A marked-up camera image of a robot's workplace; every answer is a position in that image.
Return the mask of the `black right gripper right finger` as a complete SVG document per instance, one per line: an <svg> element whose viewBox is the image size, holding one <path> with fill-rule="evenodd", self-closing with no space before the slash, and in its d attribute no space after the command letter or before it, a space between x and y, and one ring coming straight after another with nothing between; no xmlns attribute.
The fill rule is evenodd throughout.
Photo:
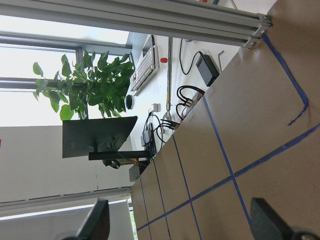
<svg viewBox="0 0 320 240"><path fill-rule="evenodd" d="M253 197L250 209L250 230L255 240L318 240L306 230L293 230L264 198Z"/></svg>

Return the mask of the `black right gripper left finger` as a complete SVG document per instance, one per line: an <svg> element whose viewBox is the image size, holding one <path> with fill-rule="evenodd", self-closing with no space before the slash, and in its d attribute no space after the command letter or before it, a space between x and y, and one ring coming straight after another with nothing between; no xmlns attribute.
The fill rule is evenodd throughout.
<svg viewBox="0 0 320 240"><path fill-rule="evenodd" d="M76 235L64 240L107 240L110 235L110 210L108 200L98 200Z"/></svg>

